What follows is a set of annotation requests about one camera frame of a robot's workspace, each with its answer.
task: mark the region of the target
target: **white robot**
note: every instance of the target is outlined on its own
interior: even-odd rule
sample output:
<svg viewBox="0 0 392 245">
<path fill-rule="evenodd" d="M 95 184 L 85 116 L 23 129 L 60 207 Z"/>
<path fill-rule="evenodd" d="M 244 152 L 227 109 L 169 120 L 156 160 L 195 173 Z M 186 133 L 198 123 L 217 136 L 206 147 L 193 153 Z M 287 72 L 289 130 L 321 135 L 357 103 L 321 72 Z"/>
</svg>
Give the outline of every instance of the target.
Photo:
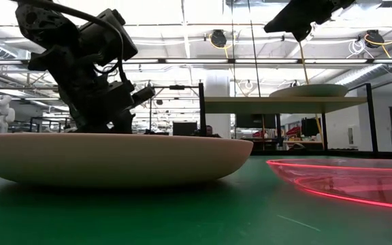
<svg viewBox="0 0 392 245">
<path fill-rule="evenodd" d="M 14 122 L 14 109 L 10 108 L 12 98 L 9 95 L 0 95 L 0 133 L 8 132 L 8 124 Z"/>
</svg>

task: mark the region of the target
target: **column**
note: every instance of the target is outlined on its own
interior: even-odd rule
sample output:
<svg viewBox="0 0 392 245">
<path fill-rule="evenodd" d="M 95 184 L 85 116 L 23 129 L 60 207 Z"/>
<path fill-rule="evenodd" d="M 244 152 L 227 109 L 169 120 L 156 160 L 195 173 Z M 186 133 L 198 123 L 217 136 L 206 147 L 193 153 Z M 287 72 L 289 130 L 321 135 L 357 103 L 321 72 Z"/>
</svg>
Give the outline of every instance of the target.
<svg viewBox="0 0 392 245">
<path fill-rule="evenodd" d="M 229 97 L 230 75 L 227 70 L 208 70 L 204 84 L 205 97 Z M 231 139 L 230 114 L 206 114 L 206 122 L 213 128 L 213 133 Z"/>
</svg>

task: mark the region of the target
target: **workbench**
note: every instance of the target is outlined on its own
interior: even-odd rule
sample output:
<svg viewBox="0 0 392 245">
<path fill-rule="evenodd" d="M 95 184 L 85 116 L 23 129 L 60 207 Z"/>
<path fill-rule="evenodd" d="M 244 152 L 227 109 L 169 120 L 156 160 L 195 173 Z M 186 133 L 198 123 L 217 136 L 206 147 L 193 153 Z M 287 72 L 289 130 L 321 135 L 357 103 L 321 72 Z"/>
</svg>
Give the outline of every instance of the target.
<svg viewBox="0 0 392 245">
<path fill-rule="evenodd" d="M 0 179 L 0 244 L 392 244 L 392 208 L 297 190 L 266 163 L 279 158 L 251 157 L 216 182 L 149 191 Z"/>
</svg>

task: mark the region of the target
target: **green table surface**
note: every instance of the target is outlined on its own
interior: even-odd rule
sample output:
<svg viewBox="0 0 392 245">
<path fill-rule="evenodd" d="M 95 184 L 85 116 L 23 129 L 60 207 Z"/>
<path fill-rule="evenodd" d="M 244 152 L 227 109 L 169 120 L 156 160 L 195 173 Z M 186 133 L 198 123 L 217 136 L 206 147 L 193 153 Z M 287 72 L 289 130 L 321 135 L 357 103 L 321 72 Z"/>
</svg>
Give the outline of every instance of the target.
<svg viewBox="0 0 392 245">
<path fill-rule="evenodd" d="M 269 158 L 280 157 L 251 157 L 217 182 L 150 191 L 0 179 L 0 244 L 392 244 L 392 208 L 303 193 Z"/>
</svg>

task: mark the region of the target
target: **white dish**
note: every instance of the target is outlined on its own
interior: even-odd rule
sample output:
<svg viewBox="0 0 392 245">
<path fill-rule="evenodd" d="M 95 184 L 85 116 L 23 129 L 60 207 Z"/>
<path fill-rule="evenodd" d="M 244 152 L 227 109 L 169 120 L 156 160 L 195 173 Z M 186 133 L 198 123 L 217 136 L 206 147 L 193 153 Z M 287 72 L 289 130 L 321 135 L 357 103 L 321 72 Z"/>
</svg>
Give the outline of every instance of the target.
<svg viewBox="0 0 392 245">
<path fill-rule="evenodd" d="M 252 142 L 211 137 L 12 133 L 0 135 L 0 177 L 25 184 L 131 188 L 222 178 Z"/>
<path fill-rule="evenodd" d="M 284 88 L 270 94 L 270 97 L 344 97 L 348 89 L 337 84 L 311 84 Z"/>
</svg>

